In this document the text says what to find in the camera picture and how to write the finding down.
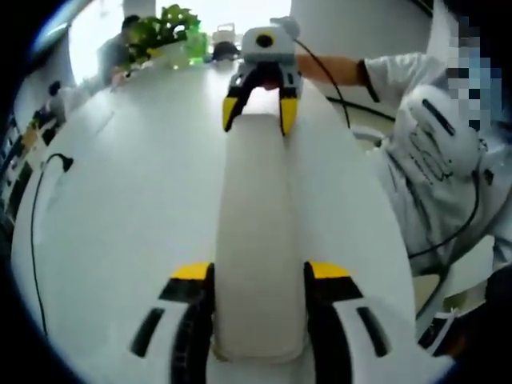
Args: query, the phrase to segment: white t-shirt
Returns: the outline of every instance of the white t-shirt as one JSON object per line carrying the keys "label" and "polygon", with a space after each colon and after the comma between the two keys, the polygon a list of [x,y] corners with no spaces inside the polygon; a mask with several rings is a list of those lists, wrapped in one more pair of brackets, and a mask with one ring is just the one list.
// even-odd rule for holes
{"label": "white t-shirt", "polygon": [[[417,85],[447,88],[446,66],[424,54],[367,59],[364,63],[375,101],[398,108],[394,132],[369,156],[390,197],[408,252],[413,254],[456,233],[475,204],[471,180],[438,178],[417,156],[410,139],[416,121],[402,107],[403,97]],[[469,228],[455,240],[436,252],[411,259],[415,274],[427,273],[436,262],[446,262],[453,253],[462,256],[485,235],[495,236],[496,267],[512,261],[512,198],[507,200],[512,187],[512,150],[491,125],[484,124],[479,133],[484,155],[479,167],[477,213]]]}

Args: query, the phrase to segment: window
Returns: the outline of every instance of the window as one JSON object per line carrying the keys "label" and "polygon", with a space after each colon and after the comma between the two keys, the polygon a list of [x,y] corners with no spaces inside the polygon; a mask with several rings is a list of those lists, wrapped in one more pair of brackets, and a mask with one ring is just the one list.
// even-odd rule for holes
{"label": "window", "polygon": [[73,20],[70,61],[77,85],[98,73],[97,49],[121,31],[122,0],[94,0]]}
{"label": "window", "polygon": [[201,20],[202,30],[208,34],[215,32],[217,26],[230,22],[234,23],[236,34],[244,34],[250,28],[268,24],[270,18],[290,14],[291,8],[291,0],[156,0],[156,15],[160,15],[163,6],[175,3],[190,8]]}

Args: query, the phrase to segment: black cable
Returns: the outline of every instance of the black cable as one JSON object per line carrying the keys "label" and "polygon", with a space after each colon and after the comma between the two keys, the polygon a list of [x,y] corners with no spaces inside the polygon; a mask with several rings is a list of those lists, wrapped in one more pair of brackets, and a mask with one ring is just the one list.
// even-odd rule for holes
{"label": "black cable", "polygon": [[39,292],[39,284],[38,284],[38,274],[36,271],[36,265],[35,265],[35,256],[34,256],[34,214],[35,214],[35,208],[38,202],[38,195],[39,195],[39,188],[41,187],[42,178],[45,174],[46,166],[50,163],[52,158],[60,158],[62,160],[62,169],[64,172],[67,172],[71,166],[73,165],[74,160],[72,158],[68,158],[67,156],[64,156],[63,154],[52,154],[48,157],[48,159],[45,161],[45,164],[42,168],[41,174],[39,175],[38,185],[35,188],[34,193],[34,201],[32,202],[32,214],[30,215],[30,253],[32,256],[32,271],[34,273],[34,284],[35,284],[35,292],[38,296],[38,302],[39,302],[39,310],[41,312],[41,321],[42,321],[42,331],[45,334],[45,336],[48,336],[48,330],[46,328],[46,316],[45,311],[42,306],[42,300],[41,300],[41,293]]}
{"label": "black cable", "polygon": [[464,222],[464,224],[462,224],[461,227],[458,230],[456,230],[451,236],[444,239],[439,244],[436,244],[435,246],[431,246],[431,247],[427,248],[426,250],[422,250],[420,252],[415,252],[413,254],[410,254],[409,258],[416,258],[417,256],[422,256],[424,254],[428,254],[428,253],[432,252],[433,250],[436,250],[437,248],[445,246],[446,244],[451,242],[453,239],[458,237],[462,232],[464,232],[468,226],[470,226],[471,222],[473,221],[474,217],[477,214],[477,210],[478,210],[478,206],[479,206],[479,202],[480,202],[480,182],[478,179],[477,171],[474,171],[472,173],[471,177],[473,178],[473,183],[474,183],[474,193],[475,193],[474,207],[473,207],[473,211],[471,212],[471,214],[468,217],[468,219],[466,220],[466,222]]}
{"label": "black cable", "polygon": [[395,118],[392,118],[391,116],[389,116],[388,114],[384,114],[383,112],[379,112],[378,110],[369,108],[368,106],[362,106],[361,104],[356,104],[355,102],[343,102],[340,99],[332,98],[331,96],[326,96],[326,99],[329,100],[330,102],[335,102],[337,104],[345,104],[349,108],[355,108],[356,110],[364,110],[369,114],[374,114],[375,116],[379,116],[380,118],[384,118],[385,120],[389,120],[390,122],[395,122]]}
{"label": "black cable", "polygon": [[342,96],[342,92],[339,90],[338,86],[336,85],[336,81],[334,80],[334,78],[332,77],[332,75],[330,74],[330,72],[326,68],[326,66],[323,65],[323,62],[313,52],[311,52],[311,50],[307,46],[305,46],[299,40],[295,40],[295,42],[297,44],[299,44],[311,56],[311,58],[318,64],[318,66],[320,66],[320,68],[322,68],[322,70],[326,74],[327,78],[329,79],[330,83],[332,84],[332,86],[336,90],[336,93],[338,94],[338,97],[339,97],[340,102],[341,102],[342,107],[343,107],[343,112],[345,112],[346,124],[349,127],[349,129],[350,129],[349,111],[346,108],[346,101],[345,101],[345,99]]}

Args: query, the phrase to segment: white chair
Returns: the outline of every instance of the white chair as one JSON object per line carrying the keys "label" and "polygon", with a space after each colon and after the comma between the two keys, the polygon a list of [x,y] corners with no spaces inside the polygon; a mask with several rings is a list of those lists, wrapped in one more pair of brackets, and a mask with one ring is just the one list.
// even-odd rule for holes
{"label": "white chair", "polygon": [[[357,140],[365,140],[376,146],[386,138],[382,132],[368,126],[354,126],[352,132]],[[470,290],[491,276],[492,241],[489,236],[481,240],[476,247],[457,260],[444,276],[430,274],[414,278],[418,340],[432,323],[434,317],[442,311],[442,304],[446,298]],[[432,347],[438,346],[452,321],[453,319],[449,319],[446,322]]]}
{"label": "white chair", "polygon": [[232,22],[221,24],[211,35],[211,43],[213,46],[219,44],[220,42],[232,42],[234,44],[235,39],[236,33],[234,31],[234,23]]}

